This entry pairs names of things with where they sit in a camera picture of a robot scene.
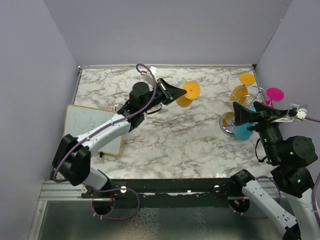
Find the pink wine glass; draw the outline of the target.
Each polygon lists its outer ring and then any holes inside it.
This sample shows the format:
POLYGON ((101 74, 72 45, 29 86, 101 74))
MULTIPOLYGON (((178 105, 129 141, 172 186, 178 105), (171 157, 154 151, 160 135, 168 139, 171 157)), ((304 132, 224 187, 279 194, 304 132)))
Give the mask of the pink wine glass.
POLYGON ((285 93, 276 87, 268 88, 265 93, 268 99, 261 103, 272 108, 274 107, 274 102, 280 102, 285 98, 285 93))

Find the blue wine glass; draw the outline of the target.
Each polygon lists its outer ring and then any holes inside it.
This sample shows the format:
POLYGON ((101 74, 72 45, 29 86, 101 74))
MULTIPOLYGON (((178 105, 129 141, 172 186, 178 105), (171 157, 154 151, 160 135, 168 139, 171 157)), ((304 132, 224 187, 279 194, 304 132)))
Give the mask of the blue wine glass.
POLYGON ((247 141, 253 135, 253 131, 247 130, 248 127, 253 127, 257 122, 247 122, 243 125, 236 125, 236 117, 234 116, 234 136, 240 141, 247 141))

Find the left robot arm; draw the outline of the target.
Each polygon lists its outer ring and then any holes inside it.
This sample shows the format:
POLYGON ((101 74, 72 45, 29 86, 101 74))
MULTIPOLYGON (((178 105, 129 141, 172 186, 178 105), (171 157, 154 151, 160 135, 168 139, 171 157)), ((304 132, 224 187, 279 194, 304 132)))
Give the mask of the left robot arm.
POLYGON ((172 86, 162 78, 155 82, 153 90, 145 82, 135 83, 128 101, 110 120, 89 132, 76 137, 67 134, 61 139, 52 161, 53 180, 61 174, 73 186, 89 186, 97 196, 106 197, 111 190, 110 179, 91 167, 92 155, 137 128, 149 109, 159 104, 169 105, 186 93, 185 89, 172 86))

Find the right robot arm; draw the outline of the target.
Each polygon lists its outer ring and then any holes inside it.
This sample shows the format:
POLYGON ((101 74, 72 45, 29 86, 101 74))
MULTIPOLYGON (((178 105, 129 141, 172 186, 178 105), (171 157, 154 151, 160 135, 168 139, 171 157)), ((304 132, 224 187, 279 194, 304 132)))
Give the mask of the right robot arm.
POLYGON ((264 161, 274 166, 273 180, 290 204, 293 214, 287 212, 260 186, 256 178, 243 169, 231 176, 229 189, 236 195, 244 194, 273 222, 284 240, 318 240, 320 216, 316 191, 319 182, 313 181, 308 166, 318 160, 315 146, 309 137, 292 136, 283 139, 279 125, 303 121, 307 106, 291 104, 289 109, 272 108, 253 102, 250 110, 238 102, 233 103, 234 124, 247 123, 249 131, 259 134, 266 157, 264 161))

